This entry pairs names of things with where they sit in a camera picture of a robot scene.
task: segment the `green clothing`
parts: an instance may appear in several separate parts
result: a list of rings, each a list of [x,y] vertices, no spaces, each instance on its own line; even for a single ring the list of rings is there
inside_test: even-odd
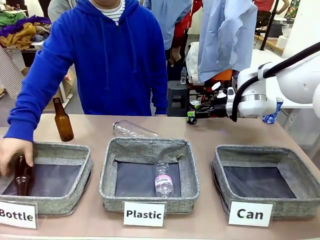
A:
[[[298,8],[299,8],[300,0],[292,0],[288,10],[286,11],[285,18],[286,19],[294,19],[296,18]]]
[[[0,11],[0,29],[7,25],[15,24],[19,19],[25,18],[22,12],[11,14],[9,12]]]

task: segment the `purple clothing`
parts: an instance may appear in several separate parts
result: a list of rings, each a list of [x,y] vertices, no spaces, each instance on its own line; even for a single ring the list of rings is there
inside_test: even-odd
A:
[[[25,23],[51,24],[51,21],[49,20],[49,18],[42,17],[42,16],[36,16],[36,15],[33,15],[29,18],[22,18],[22,19],[19,19],[13,25],[4,26],[0,30],[0,37],[4,36],[6,38],[6,37],[8,37],[9,34],[15,34],[15,33],[20,32],[24,28]]]

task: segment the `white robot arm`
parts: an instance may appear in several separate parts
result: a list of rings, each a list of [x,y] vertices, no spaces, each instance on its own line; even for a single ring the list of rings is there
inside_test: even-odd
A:
[[[281,62],[247,68],[238,75],[238,92],[233,100],[231,119],[254,118],[273,114],[277,100],[266,95],[266,81],[276,76],[283,95],[299,104],[313,104],[320,118],[320,42]]]

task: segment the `white sign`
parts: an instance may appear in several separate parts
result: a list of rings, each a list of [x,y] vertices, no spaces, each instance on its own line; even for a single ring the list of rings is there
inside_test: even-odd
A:
[[[0,201],[0,224],[36,229],[36,207]]]
[[[229,224],[268,227],[273,204],[233,201]]]
[[[164,204],[124,203],[124,225],[162,227],[164,225]]]

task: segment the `tabletop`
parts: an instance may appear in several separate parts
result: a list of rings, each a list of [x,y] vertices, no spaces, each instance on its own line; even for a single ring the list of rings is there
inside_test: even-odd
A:
[[[264,40],[264,36],[258,36],[258,35],[254,35],[254,42],[256,42],[257,40],[260,41],[260,42],[263,42]],[[268,39],[266,40],[266,45],[273,48],[274,50],[278,51],[279,53],[281,53],[281,55],[284,53],[284,49],[281,48],[281,47],[278,47],[277,46],[277,42],[278,42],[278,39],[270,39],[268,37]]]
[[[254,49],[252,51],[251,58],[251,68],[258,68],[260,65],[269,63],[269,62],[278,62],[281,61],[281,57],[275,53],[259,49]],[[287,99],[281,92],[277,77],[270,77],[266,80],[266,95],[269,98],[281,98],[283,99],[282,109],[312,109],[313,105],[311,104],[299,104]]]
[[[163,238],[163,239],[259,239],[286,240],[311,239],[320,236],[320,212],[312,219],[276,220],[270,227],[244,227],[228,225],[228,218],[213,184],[210,167],[217,145],[240,144],[257,146],[279,146],[293,149],[320,179],[320,172],[299,146],[279,124],[264,124],[261,119],[228,118],[199,119],[196,125],[186,124],[184,117],[132,117],[69,115],[74,139],[70,144],[89,146],[94,161],[88,189],[79,206],[70,216],[39,220],[39,229],[19,229],[0,226],[0,233],[38,237],[107,237],[109,238]],[[123,225],[123,213],[107,212],[103,209],[99,194],[99,180],[108,142],[113,138],[112,124],[128,120],[150,129],[165,138],[180,138],[191,143],[200,181],[200,196],[193,212],[188,215],[165,216],[164,227],[129,227]],[[0,128],[0,134],[6,132]],[[60,142],[53,114],[43,114],[35,141]]]
[[[18,14],[18,13],[25,13],[27,10],[13,10],[13,11],[4,11],[8,14]]]

